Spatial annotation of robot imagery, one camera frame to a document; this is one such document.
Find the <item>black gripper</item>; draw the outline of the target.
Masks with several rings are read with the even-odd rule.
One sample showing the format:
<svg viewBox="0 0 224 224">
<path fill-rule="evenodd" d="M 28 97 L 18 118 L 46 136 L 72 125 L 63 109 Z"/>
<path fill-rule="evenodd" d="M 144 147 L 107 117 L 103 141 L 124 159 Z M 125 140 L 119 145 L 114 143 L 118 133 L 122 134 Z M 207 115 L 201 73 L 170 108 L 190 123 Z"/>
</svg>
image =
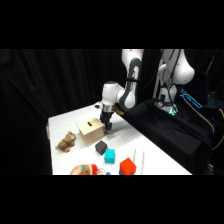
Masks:
<svg viewBox="0 0 224 224">
<path fill-rule="evenodd" d="M 112 130 L 111 117 L 113 112 L 104 112 L 102 111 L 100 114 L 100 121 L 104 124 L 104 131 L 108 132 Z"/>
</svg>

